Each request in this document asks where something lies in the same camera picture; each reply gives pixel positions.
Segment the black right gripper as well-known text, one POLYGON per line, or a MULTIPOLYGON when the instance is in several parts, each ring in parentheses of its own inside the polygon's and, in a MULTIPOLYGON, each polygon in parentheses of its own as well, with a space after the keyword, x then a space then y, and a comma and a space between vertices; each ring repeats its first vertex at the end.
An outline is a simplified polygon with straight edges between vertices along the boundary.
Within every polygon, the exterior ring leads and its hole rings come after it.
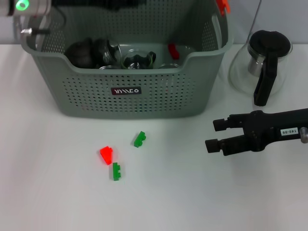
POLYGON ((223 152, 224 156, 247 151, 260 152, 268 144, 278 141, 300 139, 308 142, 308 110, 300 109, 267 114, 253 111, 250 114, 230 115, 226 120, 213 121, 215 131, 243 128, 242 136, 222 140, 206 140, 208 153, 223 152))

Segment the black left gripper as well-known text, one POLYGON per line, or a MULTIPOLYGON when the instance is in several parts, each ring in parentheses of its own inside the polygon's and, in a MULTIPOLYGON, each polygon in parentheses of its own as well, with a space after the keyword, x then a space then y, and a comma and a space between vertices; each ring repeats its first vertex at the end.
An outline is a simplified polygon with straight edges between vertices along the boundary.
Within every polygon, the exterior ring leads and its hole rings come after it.
POLYGON ((134 8, 146 4, 146 0, 52 0, 54 7, 100 7, 118 11, 124 8, 134 8))

